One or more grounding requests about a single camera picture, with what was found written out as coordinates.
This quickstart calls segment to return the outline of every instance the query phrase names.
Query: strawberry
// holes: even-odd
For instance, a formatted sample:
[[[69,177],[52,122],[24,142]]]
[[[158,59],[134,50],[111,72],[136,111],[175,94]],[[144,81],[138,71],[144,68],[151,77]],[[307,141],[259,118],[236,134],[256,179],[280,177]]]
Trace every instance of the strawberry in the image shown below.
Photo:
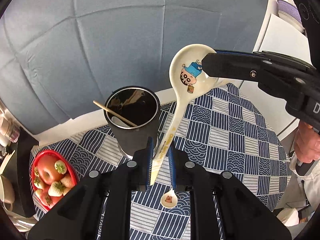
[[[35,176],[36,176],[36,177],[39,177],[38,166],[35,167],[34,173],[35,173]]]
[[[49,196],[48,194],[48,191],[47,190],[44,190],[42,192],[42,194],[40,195],[40,201],[41,203],[46,206],[46,207],[50,207],[50,205],[52,205],[52,199],[51,197]]]
[[[55,164],[54,164],[54,168],[60,174],[66,174],[67,173],[67,166],[62,160],[56,161]]]
[[[37,190],[35,191],[35,194],[36,194],[36,196],[38,197],[38,199],[40,199],[40,196],[41,196],[41,194],[42,194],[42,189],[37,189]]]
[[[60,181],[65,187],[68,187],[68,188],[74,187],[74,184],[72,182],[72,179],[69,173],[67,173]]]
[[[65,186],[60,181],[55,181],[51,184],[48,194],[51,197],[60,197]]]
[[[69,191],[71,190],[71,188],[68,188],[68,187],[65,187],[64,189],[63,189],[63,195],[65,196]]]
[[[40,177],[35,177],[35,179],[33,180],[33,183],[39,189],[45,188],[45,183],[42,181],[42,179]]]

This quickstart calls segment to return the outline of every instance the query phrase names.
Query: small spoon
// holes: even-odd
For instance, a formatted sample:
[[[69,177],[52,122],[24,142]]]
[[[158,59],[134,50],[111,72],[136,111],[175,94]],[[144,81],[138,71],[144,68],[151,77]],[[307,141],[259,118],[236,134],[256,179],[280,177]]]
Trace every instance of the small spoon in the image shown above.
[[[153,158],[150,185],[153,185],[156,181],[164,157],[173,141],[188,103],[204,95],[212,88],[228,83],[228,79],[209,77],[202,71],[201,60],[208,53],[216,52],[203,44],[191,44],[179,50],[170,64],[169,77],[177,97],[177,106],[168,131]]]
[[[122,122],[118,117],[113,116],[111,118],[111,121],[114,122],[115,124],[122,126],[122,127],[130,127],[129,125],[127,125],[126,123]]]
[[[174,193],[173,188],[171,188],[168,192],[164,193],[161,197],[160,203],[165,208],[174,208],[178,204],[178,197]]]

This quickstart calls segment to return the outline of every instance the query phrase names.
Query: red bowl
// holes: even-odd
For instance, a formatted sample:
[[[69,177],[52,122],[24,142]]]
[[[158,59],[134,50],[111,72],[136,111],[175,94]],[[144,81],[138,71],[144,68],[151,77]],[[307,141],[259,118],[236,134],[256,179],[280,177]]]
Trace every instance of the red bowl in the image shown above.
[[[54,150],[43,150],[42,152],[39,152],[35,158],[35,160],[33,161],[33,165],[32,165],[32,169],[31,169],[31,178],[32,178],[32,186],[33,186],[33,190],[36,191],[38,188],[35,186],[35,184],[33,183],[33,180],[35,179],[35,167],[38,165],[39,160],[41,159],[42,156],[44,155],[52,155],[52,156],[56,156],[58,157],[60,160],[62,160],[68,169],[68,172],[70,173],[72,182],[74,185],[76,185],[78,183],[78,176],[76,174],[76,171],[74,170],[73,166],[58,152],[54,151]],[[51,208],[44,206],[45,210],[49,211]]]

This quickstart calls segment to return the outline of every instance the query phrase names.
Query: human hand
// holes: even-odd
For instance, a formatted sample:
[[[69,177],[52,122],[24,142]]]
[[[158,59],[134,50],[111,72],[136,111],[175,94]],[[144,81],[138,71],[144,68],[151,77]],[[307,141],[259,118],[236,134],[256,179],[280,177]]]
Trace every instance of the human hand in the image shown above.
[[[294,139],[294,150],[299,161],[311,163],[320,158],[320,135],[311,125],[299,122],[298,131]]]

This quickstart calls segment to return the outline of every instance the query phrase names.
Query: screw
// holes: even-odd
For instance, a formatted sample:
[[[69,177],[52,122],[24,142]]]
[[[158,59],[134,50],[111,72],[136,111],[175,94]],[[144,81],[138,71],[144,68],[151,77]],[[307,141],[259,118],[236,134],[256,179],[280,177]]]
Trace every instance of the screw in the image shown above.
[[[256,76],[257,73],[254,70],[250,71],[250,77],[255,78]]]
[[[309,13],[308,13],[308,9],[306,8],[306,6],[303,3],[301,3],[299,5],[299,9],[300,9],[300,13],[301,13],[302,17],[305,18],[306,20],[308,20]]]
[[[89,172],[89,177],[95,178],[99,175],[99,171],[93,170]]]
[[[294,79],[295,79],[297,82],[299,82],[300,84],[302,84],[302,85],[305,85],[305,84],[306,84],[305,81],[302,80],[301,78],[295,77]]]
[[[193,167],[195,166],[195,164],[194,164],[193,162],[186,162],[186,163],[185,163],[185,166],[186,166],[187,168],[193,168]]]
[[[129,161],[127,162],[127,166],[130,167],[130,168],[133,168],[137,165],[137,163],[135,161]]]
[[[232,177],[232,173],[229,172],[229,171],[225,171],[222,173],[222,176],[225,178],[225,179],[230,179]]]

